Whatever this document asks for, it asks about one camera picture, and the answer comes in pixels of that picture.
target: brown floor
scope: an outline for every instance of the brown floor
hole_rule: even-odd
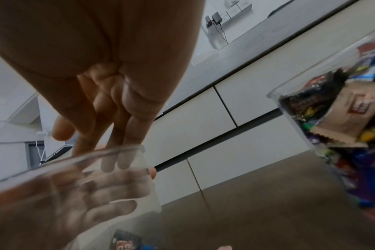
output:
[[[175,250],[375,249],[370,225],[311,152],[168,203],[162,214]]]

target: hand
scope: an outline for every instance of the hand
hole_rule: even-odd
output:
[[[189,64],[204,0],[0,0],[0,56],[78,130],[73,155],[140,144]]]
[[[155,176],[156,170],[149,173]],[[132,213],[134,200],[110,202],[145,197],[148,185],[146,169],[84,177],[66,168],[1,191],[0,250],[62,249],[91,227]]]

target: clear plastic cup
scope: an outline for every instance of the clear plastic cup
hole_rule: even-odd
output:
[[[366,77],[369,73],[368,69],[374,67],[373,65],[375,65],[374,60],[375,31],[363,37],[348,48],[328,57],[327,59],[290,79],[286,83],[270,92],[268,94],[268,97],[273,99],[273,101],[278,105],[280,110],[295,127],[303,140],[308,144],[310,149],[314,150],[317,155],[324,158],[326,163],[331,166],[330,169],[332,169],[333,172],[336,173],[340,181],[344,184],[349,196],[356,202],[356,204],[358,204],[363,213],[375,225],[375,199],[372,199],[374,196],[371,197],[370,195],[367,195],[367,193],[371,192],[371,181],[375,179],[375,169],[373,170],[372,168],[370,168],[370,166],[365,165],[354,166],[354,162],[349,159],[349,155],[341,155],[340,157],[337,150],[333,151],[330,149],[331,147],[325,146],[323,143],[317,143],[317,141],[312,139],[309,140],[309,137],[313,135],[312,133],[310,133],[312,132],[312,130],[310,130],[309,127],[304,127],[305,124],[301,121],[301,117],[298,118],[295,110],[291,111],[290,103],[288,105],[284,102],[286,97],[291,97],[296,93],[302,93],[308,88],[313,87],[313,85],[310,85],[310,82],[312,82],[312,80],[315,82],[316,80],[314,79],[318,79],[318,76],[324,75],[328,72],[335,73],[336,70],[341,70],[343,73],[348,75],[350,78],[346,81],[345,86],[354,81],[354,79],[352,78],[355,76],[354,74],[356,72],[359,72],[360,68],[363,69],[360,74],[365,75]],[[330,105],[330,108],[328,107],[328,110],[324,110],[325,116],[331,112],[334,102]],[[319,122],[321,122],[322,117],[320,116],[316,121],[314,120],[313,124],[317,125]],[[373,179],[363,180],[359,176],[356,177],[356,175],[359,175],[356,174],[356,172],[362,170],[373,171],[370,172],[372,174],[371,178]],[[365,190],[364,192],[357,192],[358,189],[368,190]]]
[[[164,247],[143,151],[98,150],[0,181],[0,249]]]

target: clear plastic container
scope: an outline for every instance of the clear plastic container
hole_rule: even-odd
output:
[[[373,161],[366,161],[366,164],[356,160],[358,152],[359,157],[364,156],[366,160],[375,158],[375,154],[371,155],[375,150],[375,141],[361,140],[363,131],[368,129],[375,116],[369,118],[369,124],[365,125],[356,141],[350,144],[344,142],[340,145],[340,142],[335,140],[338,134],[335,136],[329,132],[328,136],[328,134],[317,133],[318,130],[313,129],[325,120],[328,121],[331,114],[336,112],[337,106],[341,105],[341,100],[345,97],[340,93],[345,93],[343,90],[346,86],[365,85],[366,82],[372,84],[375,82],[375,79],[370,80],[373,76],[375,76],[375,31],[282,84],[269,93],[268,97],[274,100],[309,147],[331,166],[349,196],[375,224],[375,165],[372,164]],[[321,82],[323,79],[332,80],[327,81],[326,85]],[[338,88],[336,86],[341,82],[343,85],[340,89],[333,91],[332,84],[334,88]],[[371,99],[366,104],[372,105],[375,97],[368,98]],[[352,108],[353,106],[350,106],[348,112],[352,112]],[[353,130],[352,127],[350,128],[351,124],[347,122],[347,119],[351,118],[349,115],[332,117],[339,120],[335,124],[345,126],[343,128],[341,125],[335,126],[334,131],[349,133]],[[357,119],[360,124],[365,124],[363,120]]]
[[[162,249],[160,212],[143,147],[98,150],[0,181],[0,249]]]

